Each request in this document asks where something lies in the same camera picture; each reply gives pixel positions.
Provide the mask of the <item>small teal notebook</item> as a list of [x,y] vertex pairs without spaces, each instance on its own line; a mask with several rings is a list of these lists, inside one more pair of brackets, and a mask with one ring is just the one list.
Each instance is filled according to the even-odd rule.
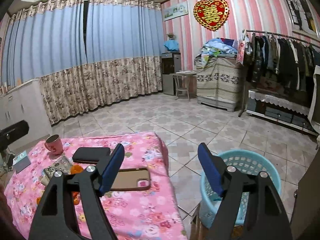
[[16,173],[20,173],[22,170],[27,168],[30,164],[31,164],[31,161],[26,151],[23,151],[22,153],[16,155],[16,157],[13,159],[13,162],[12,162],[13,169],[15,170]]

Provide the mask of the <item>pink mug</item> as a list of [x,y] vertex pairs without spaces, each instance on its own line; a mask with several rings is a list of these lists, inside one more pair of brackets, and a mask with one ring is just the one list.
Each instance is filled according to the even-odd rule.
[[58,134],[51,135],[44,143],[50,154],[60,155],[63,153],[63,144]]

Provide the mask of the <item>orange plastic wrapper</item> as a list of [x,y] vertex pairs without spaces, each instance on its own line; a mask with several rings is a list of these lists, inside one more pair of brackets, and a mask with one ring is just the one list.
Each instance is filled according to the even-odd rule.
[[[80,165],[72,165],[71,167],[71,175],[75,175],[81,173],[84,169]],[[70,191],[70,187],[64,182],[64,191],[68,192],[72,195],[73,204],[79,205],[81,198],[79,197],[80,192],[78,191]]]

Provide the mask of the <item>light blue laundry basket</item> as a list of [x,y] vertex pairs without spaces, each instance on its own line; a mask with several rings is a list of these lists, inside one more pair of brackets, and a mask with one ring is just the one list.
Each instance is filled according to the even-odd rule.
[[[218,154],[227,166],[234,166],[242,173],[257,175],[261,171],[268,173],[277,192],[281,194],[281,179],[275,166],[259,153],[248,150],[229,150]],[[222,198],[215,193],[206,175],[201,174],[200,191],[202,200],[200,202],[199,217],[206,228],[210,228],[220,207]]]

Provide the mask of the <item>brown phone case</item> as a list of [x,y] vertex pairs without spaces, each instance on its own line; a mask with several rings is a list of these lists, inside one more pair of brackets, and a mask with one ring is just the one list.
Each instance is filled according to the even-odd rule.
[[146,167],[119,170],[111,191],[145,191],[151,187],[150,172]]

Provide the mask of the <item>pink floral tablecloth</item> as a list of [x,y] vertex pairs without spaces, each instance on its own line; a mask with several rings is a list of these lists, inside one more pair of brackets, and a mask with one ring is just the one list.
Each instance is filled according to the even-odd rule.
[[[103,137],[79,137],[62,140],[64,154],[71,159],[80,147],[108,147],[118,143],[125,148],[122,169],[146,167],[151,187],[146,191],[113,191],[101,197],[103,209],[119,239],[187,239],[176,198],[168,176],[168,149],[154,132],[140,132]],[[52,165],[49,152],[40,141],[28,153],[31,164],[14,173],[4,189],[13,223],[27,238],[37,208],[37,198],[44,193],[41,183],[44,168]]]

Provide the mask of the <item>low tv stand lace cover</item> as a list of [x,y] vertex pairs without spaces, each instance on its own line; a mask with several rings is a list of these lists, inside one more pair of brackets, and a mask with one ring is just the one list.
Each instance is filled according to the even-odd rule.
[[310,108],[282,98],[279,94],[250,89],[246,113],[292,127],[304,133],[318,135],[308,119]]

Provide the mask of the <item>cream trimmed dark cloth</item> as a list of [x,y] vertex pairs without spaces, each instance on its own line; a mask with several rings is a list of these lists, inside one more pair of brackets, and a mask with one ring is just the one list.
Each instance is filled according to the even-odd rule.
[[313,74],[313,96],[308,114],[308,120],[310,121],[311,126],[317,133],[319,133],[319,69],[320,67],[316,65],[315,72]]

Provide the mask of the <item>cloth covered cabinet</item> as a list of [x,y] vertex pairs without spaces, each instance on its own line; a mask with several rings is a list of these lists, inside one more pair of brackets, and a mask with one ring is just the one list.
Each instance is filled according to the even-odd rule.
[[233,112],[240,105],[245,79],[244,68],[235,57],[210,57],[204,66],[195,59],[197,102]]

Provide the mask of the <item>clothes rack with garments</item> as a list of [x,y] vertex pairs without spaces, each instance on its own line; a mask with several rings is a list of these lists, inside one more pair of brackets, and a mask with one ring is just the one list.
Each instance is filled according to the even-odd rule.
[[319,64],[318,45],[284,34],[245,29],[238,56],[238,62],[247,70],[242,111],[246,110],[250,89],[279,94],[310,108],[314,89],[312,78]]

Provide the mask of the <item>water dispenser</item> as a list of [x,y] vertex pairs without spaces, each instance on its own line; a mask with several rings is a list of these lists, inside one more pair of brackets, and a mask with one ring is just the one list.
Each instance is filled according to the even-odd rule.
[[163,53],[161,55],[161,70],[163,93],[175,95],[173,74],[181,70],[181,54],[179,52]]

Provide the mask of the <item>pile of folded clothes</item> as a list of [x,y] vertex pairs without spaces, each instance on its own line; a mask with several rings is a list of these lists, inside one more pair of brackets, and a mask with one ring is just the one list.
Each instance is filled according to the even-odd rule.
[[200,66],[205,67],[210,57],[218,55],[236,55],[238,51],[230,45],[225,44],[220,38],[214,38],[206,42],[200,52]]

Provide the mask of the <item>blue covered water bottle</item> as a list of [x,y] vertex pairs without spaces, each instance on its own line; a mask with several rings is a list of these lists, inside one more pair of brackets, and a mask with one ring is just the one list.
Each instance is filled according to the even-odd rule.
[[167,38],[168,40],[164,42],[164,47],[166,48],[166,50],[170,52],[179,52],[179,44],[175,40],[175,35],[173,33],[168,33]]

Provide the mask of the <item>red heart wall decoration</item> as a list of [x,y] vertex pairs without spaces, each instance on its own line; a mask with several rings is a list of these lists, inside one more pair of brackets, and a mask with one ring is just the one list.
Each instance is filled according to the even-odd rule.
[[227,21],[229,5],[225,0],[201,0],[193,8],[195,20],[211,31],[217,31]]

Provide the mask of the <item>landscape wall picture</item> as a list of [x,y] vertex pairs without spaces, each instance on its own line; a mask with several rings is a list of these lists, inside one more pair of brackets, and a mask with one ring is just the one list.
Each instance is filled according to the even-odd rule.
[[173,18],[181,17],[187,14],[188,3],[187,1],[184,1],[163,9],[163,20],[168,21],[172,20]]

